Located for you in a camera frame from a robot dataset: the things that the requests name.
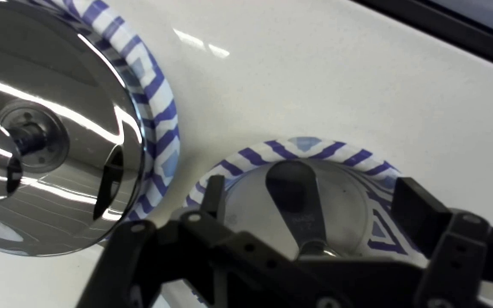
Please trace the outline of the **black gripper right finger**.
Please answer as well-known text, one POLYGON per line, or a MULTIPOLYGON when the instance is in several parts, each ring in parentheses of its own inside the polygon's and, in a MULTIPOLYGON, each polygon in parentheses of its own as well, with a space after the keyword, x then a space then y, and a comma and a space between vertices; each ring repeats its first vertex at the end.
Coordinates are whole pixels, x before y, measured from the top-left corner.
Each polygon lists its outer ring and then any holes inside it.
POLYGON ((399 178, 392 217, 428 258, 414 292, 418 308, 486 308, 479 284, 493 282, 493 226, 447 207, 412 178, 399 178))

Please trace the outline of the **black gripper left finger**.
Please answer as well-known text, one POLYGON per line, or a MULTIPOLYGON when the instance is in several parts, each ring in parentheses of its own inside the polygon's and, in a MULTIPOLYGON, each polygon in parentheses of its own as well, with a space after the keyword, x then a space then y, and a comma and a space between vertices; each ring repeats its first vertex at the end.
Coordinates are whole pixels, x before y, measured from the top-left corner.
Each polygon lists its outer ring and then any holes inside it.
POLYGON ((217 217, 222 178, 209 179, 200 208, 163 227, 120 224, 75 308, 154 308, 163 287, 185 280, 209 308, 291 308, 293 263, 250 232, 217 217))

